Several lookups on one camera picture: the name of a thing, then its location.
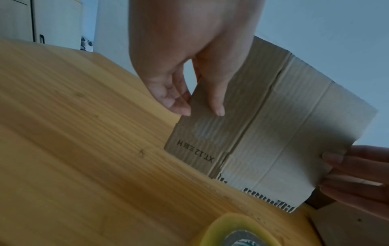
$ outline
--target skin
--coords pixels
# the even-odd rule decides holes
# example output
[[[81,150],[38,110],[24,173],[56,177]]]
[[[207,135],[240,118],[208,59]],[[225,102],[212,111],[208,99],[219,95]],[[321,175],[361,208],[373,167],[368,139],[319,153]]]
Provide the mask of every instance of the skin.
[[[209,107],[223,116],[228,82],[250,50],[265,0],[131,0],[130,58],[151,95],[168,110],[189,116],[184,63],[192,60]],[[353,146],[345,156],[324,153],[335,172],[320,190],[341,203],[389,220],[389,149]],[[334,179],[358,177],[373,186]]]

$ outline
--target wood grain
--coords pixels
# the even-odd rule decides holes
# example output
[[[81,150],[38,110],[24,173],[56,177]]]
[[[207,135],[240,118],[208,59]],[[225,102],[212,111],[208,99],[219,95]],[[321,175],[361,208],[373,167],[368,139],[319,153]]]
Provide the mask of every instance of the wood grain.
[[[283,245],[320,245],[288,214],[163,151],[178,116],[95,53],[0,41],[0,242],[185,245],[226,212]]]

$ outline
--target white cabinet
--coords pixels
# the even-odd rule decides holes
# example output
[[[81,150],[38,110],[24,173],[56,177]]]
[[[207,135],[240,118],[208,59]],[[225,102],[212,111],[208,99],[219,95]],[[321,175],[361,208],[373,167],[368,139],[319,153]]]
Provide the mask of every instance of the white cabinet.
[[[0,0],[0,38],[33,41],[30,0]]]
[[[82,4],[79,1],[33,0],[33,11],[36,42],[80,49]]]

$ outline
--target brown cardboard piece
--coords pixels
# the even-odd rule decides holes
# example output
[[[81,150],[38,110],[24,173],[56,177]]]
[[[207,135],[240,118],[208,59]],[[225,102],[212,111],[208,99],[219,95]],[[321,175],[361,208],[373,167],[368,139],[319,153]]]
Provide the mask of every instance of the brown cardboard piece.
[[[314,211],[310,216],[326,246],[389,244],[389,221],[339,202]]]
[[[377,111],[289,51],[255,37],[228,86],[224,117],[196,87],[165,150],[193,168],[291,212]]]

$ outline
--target yellow tape roll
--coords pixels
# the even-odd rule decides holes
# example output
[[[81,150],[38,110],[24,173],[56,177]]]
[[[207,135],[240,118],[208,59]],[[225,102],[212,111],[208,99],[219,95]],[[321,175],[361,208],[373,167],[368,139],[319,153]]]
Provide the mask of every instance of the yellow tape roll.
[[[200,233],[189,246],[220,246],[225,245],[226,238],[236,231],[248,231],[260,238],[268,246],[281,244],[252,218],[228,213],[215,220],[209,227]]]

